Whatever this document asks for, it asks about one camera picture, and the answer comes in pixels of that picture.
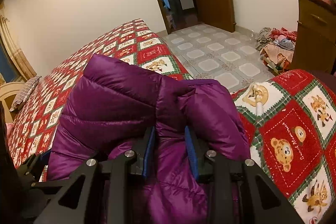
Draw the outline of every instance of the wooden dresser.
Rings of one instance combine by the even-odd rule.
[[[331,73],[336,59],[336,7],[299,0],[297,40],[290,69]]]

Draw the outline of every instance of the red patterned blanket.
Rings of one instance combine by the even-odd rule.
[[[252,159],[305,223],[320,221],[335,199],[336,95],[311,74],[292,70],[232,98]]]
[[[58,118],[67,97],[94,54],[115,57],[176,80],[190,75],[141,19],[125,23],[85,45],[46,76],[17,115],[8,145],[18,167],[28,156],[53,144]]]

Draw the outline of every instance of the red plaid cloth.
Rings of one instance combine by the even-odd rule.
[[[271,31],[270,37],[275,40],[278,39],[280,35],[284,35],[287,37],[287,39],[292,40],[293,42],[296,42],[296,36],[297,36],[297,31],[288,31],[285,28],[281,28],[280,30],[278,29],[273,29]]]

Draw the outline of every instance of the silver screw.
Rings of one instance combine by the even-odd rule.
[[[253,166],[253,165],[254,165],[254,160],[247,159],[247,160],[245,160],[245,164],[246,164],[247,166]]]
[[[128,157],[128,158],[133,157],[134,154],[135,154],[135,153],[134,153],[133,150],[127,150],[127,151],[124,153],[124,155],[125,155],[126,157]]]
[[[89,159],[86,161],[86,165],[87,166],[94,166],[96,164],[96,160],[95,159]]]
[[[213,157],[215,157],[216,155],[217,155],[217,153],[216,153],[216,151],[214,151],[214,150],[208,150],[208,151],[207,151],[207,156],[208,156],[208,157],[213,158]]]

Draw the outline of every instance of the bed headboard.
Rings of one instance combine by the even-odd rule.
[[[0,86],[0,101],[2,102],[5,110],[5,122],[12,123],[15,119],[17,112],[10,112],[12,102],[15,96],[20,92],[25,83],[10,82]]]

